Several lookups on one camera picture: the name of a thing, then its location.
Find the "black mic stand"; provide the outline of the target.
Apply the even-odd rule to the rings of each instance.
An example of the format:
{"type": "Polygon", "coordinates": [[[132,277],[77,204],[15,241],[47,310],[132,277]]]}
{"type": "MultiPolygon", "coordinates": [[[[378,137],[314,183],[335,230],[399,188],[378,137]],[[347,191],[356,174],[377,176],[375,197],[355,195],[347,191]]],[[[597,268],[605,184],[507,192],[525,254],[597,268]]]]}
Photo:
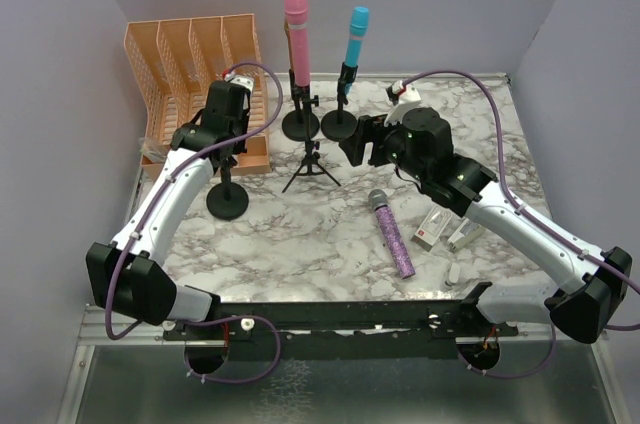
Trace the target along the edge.
{"type": "Polygon", "coordinates": [[[212,187],[206,196],[206,207],[217,219],[231,221],[241,217],[248,209],[248,193],[241,185],[232,181],[232,169],[236,165],[237,160],[233,156],[221,162],[221,182],[212,187]]]}
{"type": "Polygon", "coordinates": [[[282,131],[288,139],[303,142],[314,138],[320,130],[320,121],[312,110],[318,104],[317,97],[311,98],[309,86],[297,85],[293,69],[289,70],[289,83],[294,109],[283,118],[282,131]]]}
{"type": "Polygon", "coordinates": [[[334,142],[340,142],[353,134],[357,127],[356,117],[348,112],[348,92],[357,76],[357,66],[341,65],[337,81],[337,109],[328,112],[321,120],[321,131],[324,136],[334,142]]]}

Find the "black mini tripod stand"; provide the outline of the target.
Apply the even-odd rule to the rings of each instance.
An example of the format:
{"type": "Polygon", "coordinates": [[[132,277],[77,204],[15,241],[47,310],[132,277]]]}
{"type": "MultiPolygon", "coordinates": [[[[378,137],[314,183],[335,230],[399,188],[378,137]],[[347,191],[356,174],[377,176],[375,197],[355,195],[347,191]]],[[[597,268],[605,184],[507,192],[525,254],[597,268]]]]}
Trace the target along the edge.
{"type": "Polygon", "coordinates": [[[323,166],[320,164],[319,145],[320,142],[314,138],[303,141],[305,155],[301,160],[299,168],[291,176],[282,192],[285,193],[293,181],[297,177],[309,177],[309,176],[328,176],[338,187],[341,186],[340,182],[323,166]]]}

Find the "blue microphone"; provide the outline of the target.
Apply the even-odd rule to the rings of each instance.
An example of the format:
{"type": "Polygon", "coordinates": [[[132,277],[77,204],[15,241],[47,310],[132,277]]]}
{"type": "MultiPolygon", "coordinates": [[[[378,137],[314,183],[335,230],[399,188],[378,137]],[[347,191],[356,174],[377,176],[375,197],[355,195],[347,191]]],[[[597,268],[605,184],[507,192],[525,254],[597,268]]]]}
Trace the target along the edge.
{"type": "Polygon", "coordinates": [[[341,73],[348,94],[355,81],[364,37],[368,30],[370,12],[367,7],[356,6],[349,24],[349,39],[341,73]]]}

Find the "gold microphone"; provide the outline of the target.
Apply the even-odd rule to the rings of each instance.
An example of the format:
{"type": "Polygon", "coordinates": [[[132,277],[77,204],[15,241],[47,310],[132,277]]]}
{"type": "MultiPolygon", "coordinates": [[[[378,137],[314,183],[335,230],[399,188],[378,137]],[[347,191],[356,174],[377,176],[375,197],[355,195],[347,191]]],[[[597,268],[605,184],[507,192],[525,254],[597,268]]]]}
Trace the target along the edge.
{"type": "Polygon", "coordinates": [[[289,30],[289,25],[288,25],[286,19],[284,20],[283,29],[284,29],[284,33],[285,33],[285,37],[286,37],[286,43],[287,43],[289,71],[295,72],[294,71],[294,60],[293,60],[292,49],[291,49],[290,30],[289,30]]]}

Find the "pink microphone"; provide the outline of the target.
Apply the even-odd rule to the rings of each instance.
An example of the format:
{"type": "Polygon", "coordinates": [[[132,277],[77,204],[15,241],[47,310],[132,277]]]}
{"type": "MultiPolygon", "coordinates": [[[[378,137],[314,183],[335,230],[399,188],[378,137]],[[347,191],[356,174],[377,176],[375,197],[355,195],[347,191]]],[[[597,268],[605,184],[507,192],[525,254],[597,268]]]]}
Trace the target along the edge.
{"type": "Polygon", "coordinates": [[[299,87],[308,87],[311,81],[308,0],[284,0],[284,13],[289,28],[295,82],[299,87]]]}

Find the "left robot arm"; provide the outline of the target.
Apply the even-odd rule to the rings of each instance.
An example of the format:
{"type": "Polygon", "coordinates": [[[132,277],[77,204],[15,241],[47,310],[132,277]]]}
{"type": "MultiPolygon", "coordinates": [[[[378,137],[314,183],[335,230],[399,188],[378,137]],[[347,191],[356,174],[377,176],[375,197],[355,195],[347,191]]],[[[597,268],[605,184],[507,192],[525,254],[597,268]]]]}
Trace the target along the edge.
{"type": "Polygon", "coordinates": [[[243,151],[239,141],[208,156],[199,151],[248,131],[254,80],[230,75],[211,83],[206,103],[172,137],[160,176],[136,213],[108,244],[94,243],[86,265],[96,304],[107,304],[110,282],[123,262],[112,310],[142,322],[203,322],[219,298],[175,283],[162,269],[172,239],[191,203],[224,158],[243,151]]]}

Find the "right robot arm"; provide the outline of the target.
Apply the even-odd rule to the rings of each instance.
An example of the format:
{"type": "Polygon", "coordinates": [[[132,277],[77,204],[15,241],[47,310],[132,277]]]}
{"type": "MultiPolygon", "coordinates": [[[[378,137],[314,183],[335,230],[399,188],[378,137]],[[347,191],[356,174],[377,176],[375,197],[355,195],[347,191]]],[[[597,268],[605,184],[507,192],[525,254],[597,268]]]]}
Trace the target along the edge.
{"type": "Polygon", "coordinates": [[[591,344],[623,301],[631,255],[581,240],[522,200],[509,199],[494,172],[455,152],[451,126],[435,110],[416,108],[396,123],[363,116],[339,146],[352,166],[392,164],[407,173],[435,204],[500,236],[549,276],[539,286],[483,291],[476,307],[487,321],[550,323],[591,344]]]}

